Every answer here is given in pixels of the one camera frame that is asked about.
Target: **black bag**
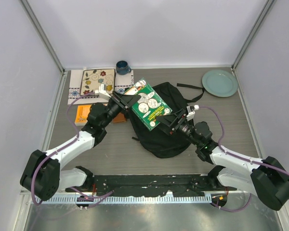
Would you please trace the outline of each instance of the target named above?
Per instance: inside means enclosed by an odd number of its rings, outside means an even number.
[[[198,101],[205,91],[204,88],[187,84],[178,83],[177,86],[201,89],[202,94],[193,98],[192,100],[186,100],[183,98],[179,90],[169,82],[154,86],[153,89],[172,109],[173,113],[179,111],[180,109],[186,109],[187,103],[195,103]],[[133,139],[138,140],[145,149],[153,153],[158,158],[174,157],[185,151],[190,145],[190,142],[182,137],[182,135],[177,133],[168,135],[161,129],[158,129],[159,126],[164,126],[163,124],[159,124],[155,129],[149,131],[132,110],[129,110],[129,118],[131,120],[134,131],[138,136],[138,139]]]

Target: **plate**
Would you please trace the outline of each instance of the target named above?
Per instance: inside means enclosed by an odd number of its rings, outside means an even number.
[[[229,72],[212,70],[202,77],[202,85],[205,90],[218,97],[229,97],[238,89],[237,79]]]

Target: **floral coaster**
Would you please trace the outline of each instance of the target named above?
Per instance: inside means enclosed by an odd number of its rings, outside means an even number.
[[[98,90],[101,84],[106,84],[106,92],[112,94],[115,85],[114,69],[91,69],[82,73],[80,95]]]

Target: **orange book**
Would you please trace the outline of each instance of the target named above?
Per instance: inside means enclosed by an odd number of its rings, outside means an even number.
[[[83,126],[87,123],[87,117],[90,112],[90,107],[91,107],[91,104],[78,105],[76,119],[75,119],[76,126]]]
[[[76,126],[84,126],[87,123],[87,117],[90,112],[91,104],[78,105],[77,114],[75,119]],[[122,113],[119,113],[116,118],[113,119],[113,123],[126,122],[126,118]]]

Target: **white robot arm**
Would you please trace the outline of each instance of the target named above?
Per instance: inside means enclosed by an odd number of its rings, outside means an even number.
[[[105,127],[112,119],[140,99],[138,95],[120,95],[115,92],[110,97],[103,87],[99,89],[99,93],[103,98],[109,99],[108,105],[93,104],[88,122],[77,136],[46,152],[36,150],[31,154],[20,183],[30,191],[31,186],[34,186],[34,193],[41,200],[50,199],[58,190],[74,186],[85,190],[91,185],[92,173],[85,168],[62,168],[84,151],[99,144],[106,135]],[[279,210],[289,199],[289,177],[262,166],[262,163],[283,169],[281,164],[272,157],[262,160],[232,152],[213,141],[206,122],[196,125],[189,123],[198,108],[189,106],[187,110],[157,116],[156,119],[161,123],[159,129],[169,135],[179,132],[197,147],[196,153],[201,160],[217,165],[208,174],[210,184],[250,192],[269,208]]]

